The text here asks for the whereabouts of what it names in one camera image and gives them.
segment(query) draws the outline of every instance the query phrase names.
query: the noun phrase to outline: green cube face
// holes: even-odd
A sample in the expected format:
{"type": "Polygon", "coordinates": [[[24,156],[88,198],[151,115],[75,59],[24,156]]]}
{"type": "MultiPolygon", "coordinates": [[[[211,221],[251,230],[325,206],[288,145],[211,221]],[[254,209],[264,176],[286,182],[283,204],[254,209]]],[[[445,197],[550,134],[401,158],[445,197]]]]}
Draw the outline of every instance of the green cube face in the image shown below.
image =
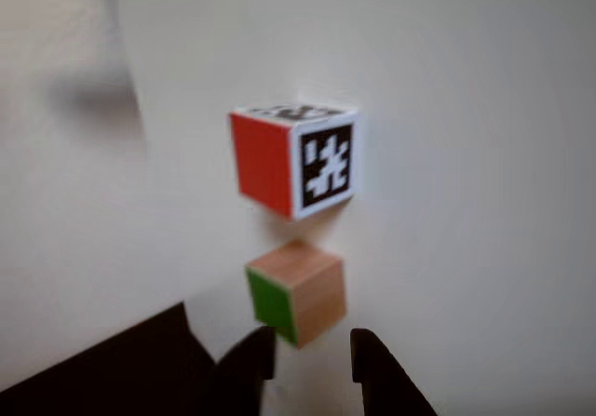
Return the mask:
{"type": "Polygon", "coordinates": [[[293,345],[298,344],[298,333],[291,312],[291,295],[280,284],[247,268],[251,288],[254,317],[267,326],[276,328],[279,335],[293,345]]]}

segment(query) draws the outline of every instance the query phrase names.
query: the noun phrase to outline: dark object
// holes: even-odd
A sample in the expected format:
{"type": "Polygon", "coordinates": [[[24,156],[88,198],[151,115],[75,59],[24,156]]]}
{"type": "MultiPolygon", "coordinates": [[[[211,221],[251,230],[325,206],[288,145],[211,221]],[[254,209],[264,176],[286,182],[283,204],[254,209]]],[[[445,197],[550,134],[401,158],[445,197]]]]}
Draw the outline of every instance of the dark object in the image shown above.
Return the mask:
{"type": "Polygon", "coordinates": [[[274,376],[275,329],[262,327],[237,344],[211,371],[200,398],[205,416],[258,416],[263,383],[274,376]]]}
{"type": "Polygon", "coordinates": [[[213,366],[178,304],[0,393],[0,414],[197,415],[213,366]]]}
{"type": "Polygon", "coordinates": [[[386,346],[368,329],[352,329],[352,380],[362,384],[364,414],[437,416],[386,346]]]}

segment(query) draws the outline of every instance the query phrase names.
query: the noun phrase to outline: block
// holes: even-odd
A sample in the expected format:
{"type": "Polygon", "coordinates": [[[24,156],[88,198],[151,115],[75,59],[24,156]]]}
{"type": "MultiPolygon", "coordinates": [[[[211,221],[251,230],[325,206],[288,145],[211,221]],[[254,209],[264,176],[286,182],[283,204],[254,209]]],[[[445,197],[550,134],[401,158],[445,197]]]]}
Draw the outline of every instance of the block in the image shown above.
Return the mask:
{"type": "Polygon", "coordinates": [[[302,348],[346,312],[343,260],[294,241],[249,262],[255,318],[302,348]]]}
{"type": "Polygon", "coordinates": [[[359,113],[311,105],[230,114],[239,191],[290,221],[354,194],[359,113]]]}

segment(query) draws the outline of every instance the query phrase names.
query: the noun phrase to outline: cube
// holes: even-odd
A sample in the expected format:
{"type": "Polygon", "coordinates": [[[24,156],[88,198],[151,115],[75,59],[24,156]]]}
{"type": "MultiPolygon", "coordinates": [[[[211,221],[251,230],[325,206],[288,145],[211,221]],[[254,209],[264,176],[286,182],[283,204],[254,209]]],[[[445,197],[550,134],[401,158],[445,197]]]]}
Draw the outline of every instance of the cube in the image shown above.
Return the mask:
{"type": "Polygon", "coordinates": [[[239,191],[290,221],[348,199],[358,116],[311,105],[232,112],[239,191]]]}
{"type": "Polygon", "coordinates": [[[302,348],[345,315],[341,258],[294,241],[246,267],[255,318],[302,348]]]}

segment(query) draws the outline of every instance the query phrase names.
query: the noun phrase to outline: printed pattern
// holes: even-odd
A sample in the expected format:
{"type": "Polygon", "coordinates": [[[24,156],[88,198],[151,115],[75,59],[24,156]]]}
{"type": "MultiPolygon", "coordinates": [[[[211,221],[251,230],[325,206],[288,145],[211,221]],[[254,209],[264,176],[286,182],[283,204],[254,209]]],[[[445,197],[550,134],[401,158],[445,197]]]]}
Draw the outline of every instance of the printed pattern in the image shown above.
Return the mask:
{"type": "Polygon", "coordinates": [[[260,118],[285,118],[292,121],[314,120],[342,113],[327,107],[308,105],[282,105],[266,109],[251,109],[250,112],[260,118]]]}
{"type": "Polygon", "coordinates": [[[349,188],[352,126],[334,127],[301,137],[303,207],[349,188]]]}

